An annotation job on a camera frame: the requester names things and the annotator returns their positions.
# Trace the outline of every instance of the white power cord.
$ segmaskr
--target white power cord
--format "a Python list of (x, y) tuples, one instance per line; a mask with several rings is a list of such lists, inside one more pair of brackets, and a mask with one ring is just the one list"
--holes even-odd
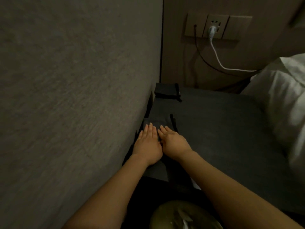
[(221, 62), (219, 61), (217, 52), (216, 52), (215, 47), (214, 47), (213, 42), (212, 42), (213, 37), (214, 37), (214, 35), (215, 35), (215, 33), (216, 33), (216, 30), (217, 30), (216, 26), (211, 26), (211, 27), (209, 28), (209, 38), (210, 38), (210, 43), (211, 43), (211, 46), (212, 46), (212, 48), (213, 48), (213, 50), (214, 50), (214, 52), (215, 52), (215, 55), (216, 55), (216, 58), (217, 58), (217, 60), (218, 60), (219, 65), (220, 65), (223, 69), (225, 69), (225, 70), (245, 71), (245, 72), (255, 72), (255, 71), (257, 71), (257, 70), (241, 70), (241, 69), (225, 68), (225, 67), (221, 64)]

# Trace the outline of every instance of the black cable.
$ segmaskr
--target black cable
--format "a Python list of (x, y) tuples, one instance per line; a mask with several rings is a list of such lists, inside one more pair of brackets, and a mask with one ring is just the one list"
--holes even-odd
[[(219, 70), (219, 69), (213, 67), (213, 66), (212, 66), (211, 64), (209, 64), (207, 61), (205, 61), (205, 59), (202, 57), (202, 55), (201, 55), (201, 53), (200, 53), (200, 50), (199, 50), (199, 48), (198, 48), (198, 46), (197, 46), (196, 25), (194, 25), (194, 35), (195, 35), (195, 45), (196, 45), (196, 49), (197, 49), (197, 51), (198, 51), (198, 54), (200, 55), (200, 57), (202, 58), (202, 60), (203, 60), (209, 67), (213, 68), (214, 70), (216, 70), (216, 71), (218, 71), (218, 72), (221, 72), (221, 73), (223, 73), (223, 74), (226, 74), (226, 75), (231, 75), (231, 76), (234, 76), (234, 77), (241, 77), (241, 76), (239, 76), (239, 75), (233, 75), (233, 74), (230, 74), (230, 73), (223, 72), (223, 71), (221, 71), (221, 70)], [(260, 69), (260, 70), (254, 71), (253, 73), (255, 73), (255, 74), (253, 74), (252, 76), (256, 75), (256, 73), (257, 73), (258, 71), (261, 71), (261, 69)]]

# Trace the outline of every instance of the forearm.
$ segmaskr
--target forearm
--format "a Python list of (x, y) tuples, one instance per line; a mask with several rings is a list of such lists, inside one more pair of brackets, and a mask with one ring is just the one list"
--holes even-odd
[(178, 162), (211, 200), (228, 228), (302, 228), (196, 152), (183, 154)]
[(132, 155), (69, 219), (64, 228), (120, 228), (128, 202), (146, 168), (145, 161)]

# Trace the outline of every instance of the wall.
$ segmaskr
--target wall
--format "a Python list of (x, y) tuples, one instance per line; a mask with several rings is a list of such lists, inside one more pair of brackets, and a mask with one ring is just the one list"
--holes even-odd
[(0, 22), (2, 228), (60, 228), (141, 124), (162, 0), (1, 0)]
[[(188, 11), (253, 16), (246, 36), (240, 42), (213, 40), (223, 65), (239, 69), (261, 69), (280, 56), (305, 52), (305, 30), (288, 24), (303, 0), (164, 0), (163, 83), (216, 90), (249, 76), (235, 72), (232, 77), (209, 68), (199, 57), (194, 38), (185, 37)], [(217, 63), (207, 39), (197, 42), (201, 54)]]

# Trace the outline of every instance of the white sheet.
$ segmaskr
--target white sheet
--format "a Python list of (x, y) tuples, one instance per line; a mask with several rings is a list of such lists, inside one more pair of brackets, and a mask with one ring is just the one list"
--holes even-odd
[(290, 167), (305, 185), (305, 54), (269, 64), (242, 94), (261, 104)]

